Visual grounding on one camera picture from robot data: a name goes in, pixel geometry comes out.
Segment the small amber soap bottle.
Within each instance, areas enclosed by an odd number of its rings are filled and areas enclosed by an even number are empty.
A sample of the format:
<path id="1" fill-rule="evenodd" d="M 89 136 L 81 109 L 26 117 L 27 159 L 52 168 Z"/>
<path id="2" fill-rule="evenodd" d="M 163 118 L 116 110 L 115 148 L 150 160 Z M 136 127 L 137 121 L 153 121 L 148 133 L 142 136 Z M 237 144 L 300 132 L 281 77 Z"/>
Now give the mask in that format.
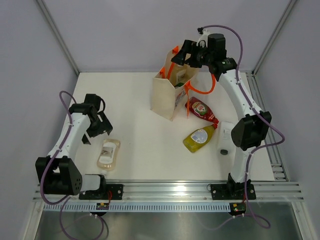
<path id="1" fill-rule="evenodd" d="M 175 77 L 176 77 L 176 84 L 185 83 L 187 78 L 187 69 L 183 67 L 178 68 L 176 70 Z"/>

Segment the clear pale soap bottle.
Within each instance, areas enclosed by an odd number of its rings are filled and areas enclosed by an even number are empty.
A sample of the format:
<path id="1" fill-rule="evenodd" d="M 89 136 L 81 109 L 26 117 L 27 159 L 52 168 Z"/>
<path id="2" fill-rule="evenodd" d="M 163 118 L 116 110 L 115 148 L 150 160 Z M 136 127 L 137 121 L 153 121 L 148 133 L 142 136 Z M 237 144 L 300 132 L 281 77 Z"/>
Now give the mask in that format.
<path id="1" fill-rule="evenodd" d="M 100 153 L 96 162 L 102 175 L 107 175 L 116 167 L 117 156 L 121 142 L 117 139 L 105 139 L 102 142 Z"/>

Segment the canvas bag orange handles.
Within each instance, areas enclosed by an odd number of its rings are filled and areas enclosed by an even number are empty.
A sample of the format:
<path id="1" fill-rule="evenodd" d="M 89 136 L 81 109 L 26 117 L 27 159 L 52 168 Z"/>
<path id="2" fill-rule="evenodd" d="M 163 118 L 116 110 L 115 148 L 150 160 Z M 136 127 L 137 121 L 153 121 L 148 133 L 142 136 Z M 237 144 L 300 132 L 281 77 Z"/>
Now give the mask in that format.
<path id="1" fill-rule="evenodd" d="M 191 92 L 208 95 L 212 93 L 216 85 L 216 78 L 214 75 L 211 75 L 212 84 L 210 90 L 204 91 L 196 88 L 199 69 L 192 68 L 186 64 L 180 66 L 171 62 L 172 57 L 176 55 L 180 49 L 181 46 L 177 45 L 167 53 L 163 67 L 152 80 L 150 109 L 170 121 L 174 119 L 178 111 L 185 106 L 187 100 L 191 98 Z M 184 86 L 175 88 L 176 71 L 179 68 L 186 68 L 186 82 Z"/>

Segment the red Fairy dish soap bottle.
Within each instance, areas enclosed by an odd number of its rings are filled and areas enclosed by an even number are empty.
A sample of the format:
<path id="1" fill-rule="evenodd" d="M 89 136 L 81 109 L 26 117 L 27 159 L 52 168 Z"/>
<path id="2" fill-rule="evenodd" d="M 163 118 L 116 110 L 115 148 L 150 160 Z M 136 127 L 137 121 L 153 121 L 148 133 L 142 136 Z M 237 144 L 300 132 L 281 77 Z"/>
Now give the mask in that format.
<path id="1" fill-rule="evenodd" d="M 215 129 L 218 127 L 219 120 L 216 118 L 216 115 L 213 113 L 211 108 L 202 100 L 193 96 L 187 100 L 185 107 L 187 113 L 192 113 L 202 120 L 211 122 Z"/>

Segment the yellow dish soap bottle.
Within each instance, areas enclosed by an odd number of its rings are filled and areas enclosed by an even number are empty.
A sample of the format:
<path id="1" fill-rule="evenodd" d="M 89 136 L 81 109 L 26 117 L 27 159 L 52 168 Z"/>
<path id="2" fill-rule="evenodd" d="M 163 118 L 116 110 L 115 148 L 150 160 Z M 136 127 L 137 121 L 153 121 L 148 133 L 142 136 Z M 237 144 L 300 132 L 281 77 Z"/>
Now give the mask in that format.
<path id="1" fill-rule="evenodd" d="M 211 141 L 215 130 L 214 124 L 199 128 L 190 133 L 183 140 L 183 144 L 191 153 L 195 153 Z"/>

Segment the white lotion bottle black cap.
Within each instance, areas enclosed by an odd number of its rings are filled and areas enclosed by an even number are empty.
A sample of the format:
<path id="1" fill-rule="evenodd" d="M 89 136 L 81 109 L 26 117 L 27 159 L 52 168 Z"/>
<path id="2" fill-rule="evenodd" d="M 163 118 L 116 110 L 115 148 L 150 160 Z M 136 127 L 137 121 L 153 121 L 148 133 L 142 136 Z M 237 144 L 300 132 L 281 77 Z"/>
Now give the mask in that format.
<path id="1" fill-rule="evenodd" d="M 231 132 L 234 128 L 234 124 L 229 121 L 221 121 L 218 124 L 218 137 L 216 142 L 216 148 L 218 153 L 223 156 L 231 154 L 235 149 L 235 144 L 233 143 Z"/>

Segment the green Fairy dish soap bottle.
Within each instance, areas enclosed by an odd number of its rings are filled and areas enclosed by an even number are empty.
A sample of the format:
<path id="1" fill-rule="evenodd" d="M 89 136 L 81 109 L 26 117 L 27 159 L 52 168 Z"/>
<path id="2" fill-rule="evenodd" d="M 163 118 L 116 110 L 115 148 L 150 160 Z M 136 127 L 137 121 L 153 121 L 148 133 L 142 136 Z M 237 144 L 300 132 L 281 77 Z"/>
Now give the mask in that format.
<path id="1" fill-rule="evenodd" d="M 178 88 L 180 88 L 180 87 L 183 87 L 184 85 L 185 85 L 184 82 L 179 82 L 179 83 L 177 83 L 177 84 L 174 86 L 174 88 L 175 88 L 175 89 L 178 89 Z"/>

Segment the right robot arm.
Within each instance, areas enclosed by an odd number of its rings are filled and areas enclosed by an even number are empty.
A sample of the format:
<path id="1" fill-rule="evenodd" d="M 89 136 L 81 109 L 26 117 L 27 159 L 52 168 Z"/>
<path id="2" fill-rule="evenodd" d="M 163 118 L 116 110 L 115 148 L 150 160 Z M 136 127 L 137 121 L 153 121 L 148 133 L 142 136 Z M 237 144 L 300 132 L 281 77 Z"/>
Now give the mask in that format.
<path id="1" fill-rule="evenodd" d="M 211 184 L 213 200 L 254 200 L 251 159 L 265 140 L 272 116 L 252 99 L 240 78 L 239 61 L 227 56 L 226 39 L 221 33 L 203 33 L 198 41 L 186 39 L 171 61 L 192 68 L 206 66 L 228 94 L 238 122 L 231 130 L 235 157 L 226 183 Z"/>

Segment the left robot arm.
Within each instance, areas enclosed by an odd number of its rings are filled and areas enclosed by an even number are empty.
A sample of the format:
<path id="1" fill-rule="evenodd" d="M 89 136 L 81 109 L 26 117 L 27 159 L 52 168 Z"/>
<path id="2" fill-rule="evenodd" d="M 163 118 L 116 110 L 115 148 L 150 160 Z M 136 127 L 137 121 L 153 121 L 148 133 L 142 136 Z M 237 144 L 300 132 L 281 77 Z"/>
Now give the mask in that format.
<path id="1" fill-rule="evenodd" d="M 47 156 L 38 157 L 35 162 L 42 196 L 80 193 L 83 177 L 74 158 L 81 144 L 89 145 L 90 138 L 112 132 L 105 108 L 105 101 L 94 93 L 87 93 L 84 102 L 66 108 L 67 123 L 57 143 Z"/>

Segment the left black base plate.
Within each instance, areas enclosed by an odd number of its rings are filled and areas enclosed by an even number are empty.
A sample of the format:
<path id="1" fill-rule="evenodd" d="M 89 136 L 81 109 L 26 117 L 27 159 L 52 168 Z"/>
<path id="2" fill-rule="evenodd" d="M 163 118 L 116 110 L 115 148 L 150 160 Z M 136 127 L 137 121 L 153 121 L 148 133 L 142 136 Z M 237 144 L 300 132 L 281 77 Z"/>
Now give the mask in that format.
<path id="1" fill-rule="evenodd" d="M 88 190 L 79 195 L 80 200 L 113 200 L 123 199 L 123 184 L 106 184 L 97 190 Z"/>

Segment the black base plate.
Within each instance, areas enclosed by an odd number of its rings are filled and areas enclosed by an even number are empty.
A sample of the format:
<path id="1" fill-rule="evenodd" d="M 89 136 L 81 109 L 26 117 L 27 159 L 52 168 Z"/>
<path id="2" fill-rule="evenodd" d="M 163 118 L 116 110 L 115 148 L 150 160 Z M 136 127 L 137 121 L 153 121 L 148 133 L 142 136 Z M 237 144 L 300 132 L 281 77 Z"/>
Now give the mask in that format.
<path id="1" fill-rule="evenodd" d="M 211 184 L 210 193 L 213 200 L 256 200 L 256 191 L 253 184 L 247 184 L 247 196 L 245 196 L 245 184 L 230 185 L 223 184 Z"/>
<path id="2" fill-rule="evenodd" d="M 113 200 L 123 199 L 123 184 L 106 184 L 97 190 L 88 190 L 79 195 L 80 200 Z"/>

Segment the aluminium mounting rail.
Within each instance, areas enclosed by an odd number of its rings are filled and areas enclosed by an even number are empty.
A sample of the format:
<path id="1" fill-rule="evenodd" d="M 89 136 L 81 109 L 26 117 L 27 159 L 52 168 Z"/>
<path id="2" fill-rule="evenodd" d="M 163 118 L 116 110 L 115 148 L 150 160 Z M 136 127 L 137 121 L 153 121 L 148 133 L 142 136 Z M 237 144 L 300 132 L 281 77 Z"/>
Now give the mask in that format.
<path id="1" fill-rule="evenodd" d="M 106 180 L 121 184 L 123 202 L 212 202 L 214 180 Z M 304 195 L 298 182 L 254 181 L 256 202 L 302 202 Z"/>

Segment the right aluminium frame post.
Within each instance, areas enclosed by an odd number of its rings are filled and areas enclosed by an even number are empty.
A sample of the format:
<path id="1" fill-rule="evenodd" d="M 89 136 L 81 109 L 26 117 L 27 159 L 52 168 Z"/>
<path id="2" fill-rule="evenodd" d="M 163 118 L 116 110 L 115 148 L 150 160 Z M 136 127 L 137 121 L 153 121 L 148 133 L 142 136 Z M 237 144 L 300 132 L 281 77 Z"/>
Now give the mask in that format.
<path id="1" fill-rule="evenodd" d="M 262 67 L 263 63 L 265 62 L 269 52 L 271 51 L 274 43 L 276 42 L 278 36 L 282 32 L 282 29 L 284 28 L 286 22 L 288 21 L 290 15 L 294 11 L 296 5 L 298 4 L 299 0 L 290 0 L 288 4 L 286 5 L 280 19 L 278 20 L 270 38 L 267 41 L 267 44 L 265 45 L 260 57 L 258 58 L 257 63 L 255 64 L 252 75 L 256 76 L 259 72 L 260 68 Z"/>

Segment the aluminium frame post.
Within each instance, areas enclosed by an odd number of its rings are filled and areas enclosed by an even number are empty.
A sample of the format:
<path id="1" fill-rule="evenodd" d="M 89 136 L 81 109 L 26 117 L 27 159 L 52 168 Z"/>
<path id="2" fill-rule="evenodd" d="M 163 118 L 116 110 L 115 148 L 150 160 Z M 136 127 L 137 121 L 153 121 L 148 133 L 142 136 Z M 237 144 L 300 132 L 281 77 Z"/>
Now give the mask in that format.
<path id="1" fill-rule="evenodd" d="M 284 28 L 286 22 L 288 21 L 290 15 L 294 11 L 296 5 L 298 4 L 299 0 L 290 0 L 288 4 L 286 5 L 280 19 L 278 20 L 270 38 L 267 41 L 267 44 L 265 45 L 260 57 L 258 58 L 257 63 L 255 64 L 252 75 L 256 76 L 259 72 L 260 68 L 262 67 L 263 63 L 265 62 L 269 52 L 271 51 L 274 43 L 276 42 L 278 36 L 282 32 L 282 29 Z"/>
<path id="2" fill-rule="evenodd" d="M 68 64 L 70 65 L 71 69 L 75 73 L 76 76 L 79 76 L 80 74 L 80 69 L 76 64 L 76 61 L 74 60 L 66 42 L 63 39 L 63 36 L 57 27 L 57 24 L 47 6 L 44 0 L 34 0 L 34 3 L 38 7 L 41 15 L 44 18 L 45 23 L 47 24 L 49 30 L 51 31 L 53 37 L 57 41 L 60 49 L 62 50 L 64 57 L 66 58 Z"/>

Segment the left aluminium frame post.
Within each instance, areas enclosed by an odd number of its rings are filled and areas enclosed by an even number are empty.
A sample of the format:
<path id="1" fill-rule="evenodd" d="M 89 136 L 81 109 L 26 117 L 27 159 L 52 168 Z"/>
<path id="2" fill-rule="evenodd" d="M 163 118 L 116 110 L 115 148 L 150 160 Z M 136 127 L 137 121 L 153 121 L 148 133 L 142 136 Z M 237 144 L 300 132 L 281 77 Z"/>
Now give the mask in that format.
<path id="1" fill-rule="evenodd" d="M 62 50 L 64 57 L 66 58 L 68 64 L 70 65 L 71 69 L 75 73 L 76 76 L 79 76 L 80 74 L 80 69 L 76 64 L 76 61 L 74 60 L 66 42 L 63 39 L 63 36 L 57 27 L 57 24 L 47 6 L 44 0 L 34 0 L 34 3 L 38 7 L 41 15 L 44 18 L 45 23 L 47 24 L 49 30 L 51 31 L 53 37 L 57 41 L 60 49 Z"/>

